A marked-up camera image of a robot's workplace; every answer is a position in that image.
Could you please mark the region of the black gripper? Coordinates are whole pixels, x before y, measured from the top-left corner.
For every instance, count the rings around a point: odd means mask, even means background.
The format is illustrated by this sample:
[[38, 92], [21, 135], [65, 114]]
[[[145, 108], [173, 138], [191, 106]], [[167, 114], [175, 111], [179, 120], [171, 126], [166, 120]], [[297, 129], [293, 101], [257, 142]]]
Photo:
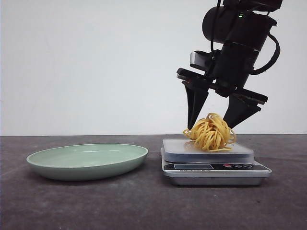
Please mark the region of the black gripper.
[[179, 68], [177, 77], [185, 85], [188, 98], [188, 129], [192, 129], [213, 89], [222, 97], [229, 97], [228, 109], [223, 120], [234, 128], [261, 110], [258, 104], [267, 102], [268, 97], [244, 89], [249, 75], [254, 74], [254, 64], [261, 47], [226, 42], [215, 65], [205, 73]]

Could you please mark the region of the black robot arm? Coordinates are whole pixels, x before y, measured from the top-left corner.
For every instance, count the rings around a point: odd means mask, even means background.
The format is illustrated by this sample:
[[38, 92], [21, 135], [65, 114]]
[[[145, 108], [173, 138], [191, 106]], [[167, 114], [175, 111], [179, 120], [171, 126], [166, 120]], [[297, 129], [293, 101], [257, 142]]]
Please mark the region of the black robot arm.
[[277, 22], [269, 14], [280, 7], [279, 0], [224, 0], [205, 14], [203, 34], [211, 43], [222, 44], [222, 48], [209, 53], [199, 50], [191, 53], [190, 66], [204, 74], [183, 68], [177, 70], [188, 98], [188, 128], [196, 123], [209, 89], [228, 98], [224, 121], [231, 128], [260, 111], [260, 106], [267, 102], [267, 96], [244, 86], [249, 75], [265, 72], [280, 55], [280, 45], [276, 44], [269, 62], [254, 68], [266, 39], [275, 40], [270, 30]]

